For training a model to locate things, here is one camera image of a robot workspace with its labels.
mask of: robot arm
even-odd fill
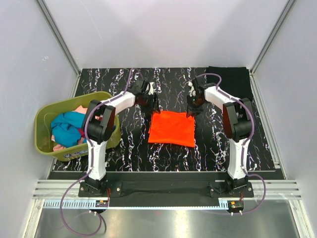
[[[222,110],[223,129],[230,142],[230,160],[227,169],[225,189],[232,191],[247,186],[248,177],[244,173],[247,163],[247,151],[252,129],[250,115],[235,100],[240,100],[252,113],[249,99],[239,99],[224,93],[214,83],[207,83],[204,78],[195,78],[189,83],[190,93],[187,96],[187,116],[196,116],[203,111],[205,102],[215,104]],[[243,160],[241,160],[242,146],[245,143]]]
[[[88,137],[92,142],[92,145],[88,143],[89,152],[92,151],[88,155],[88,164],[92,166],[88,168],[88,171],[91,170],[91,172],[85,179],[86,185],[99,191],[103,190],[101,187],[103,186],[102,180],[106,175],[106,144],[113,133],[116,114],[136,104],[141,106],[141,112],[160,113],[158,96],[157,93],[154,93],[154,87],[154,83],[138,79],[126,92],[121,92],[111,98],[108,103],[94,112],[87,128]],[[83,129],[91,111],[105,101],[92,100],[90,102],[84,118]],[[95,118],[96,116],[101,116],[102,119],[98,120]]]

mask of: white wall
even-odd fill
[[[45,0],[81,68],[251,67],[287,0]]]
[[[256,71],[290,179],[317,235],[317,1],[297,1]]]
[[[75,82],[34,0],[0,1],[0,230],[22,237],[36,182],[50,157],[34,146],[34,118],[66,99]]]

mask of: black marble tabletop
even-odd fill
[[[205,72],[205,68],[143,68],[143,77],[155,82],[159,93],[160,109],[186,111],[187,83]],[[127,68],[83,69],[76,96],[106,91],[112,95],[121,92],[127,82]],[[134,72],[131,82],[139,74]],[[140,107],[119,113],[121,142],[106,152],[107,171],[222,171],[228,166],[229,141],[222,129],[221,110],[205,104],[204,112],[195,117],[195,147],[174,144],[150,144],[151,118],[141,113]],[[256,131],[248,151],[248,169],[275,170],[257,105],[253,101]],[[83,171],[87,156],[69,162],[57,161],[56,171]]]

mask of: black fabric pad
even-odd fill
[[[216,73],[222,78],[220,88],[226,93],[237,98],[248,98],[253,100],[250,84],[249,71],[245,67],[212,67],[206,68],[206,73]],[[216,76],[207,76],[208,83],[218,83]]]

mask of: green plastic basket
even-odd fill
[[[67,99],[58,103],[49,104],[38,111],[35,117],[35,147],[44,155],[51,155],[56,157],[60,161],[69,161],[84,155],[88,155],[87,143],[65,148],[59,151],[53,151],[53,147],[56,145],[51,140],[52,130],[51,122],[61,113],[75,110],[82,105],[88,107],[89,103],[93,100],[106,100],[111,98],[112,95],[107,92],[90,93],[83,96]],[[107,149],[116,147],[121,139],[120,122],[119,117],[114,119],[115,130],[108,140]]]

